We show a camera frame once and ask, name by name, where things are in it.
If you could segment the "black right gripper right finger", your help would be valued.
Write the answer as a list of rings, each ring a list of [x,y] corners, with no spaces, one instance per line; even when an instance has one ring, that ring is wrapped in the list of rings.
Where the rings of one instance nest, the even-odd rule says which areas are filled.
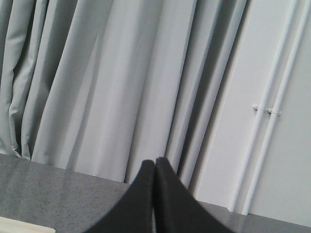
[[[155,164],[155,227],[158,233],[231,233],[189,193],[166,158]]]

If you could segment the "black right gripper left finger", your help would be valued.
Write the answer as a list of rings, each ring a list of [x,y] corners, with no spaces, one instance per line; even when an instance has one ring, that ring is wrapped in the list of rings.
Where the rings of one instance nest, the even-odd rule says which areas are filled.
[[[151,233],[155,164],[144,160],[125,194],[86,233]]]

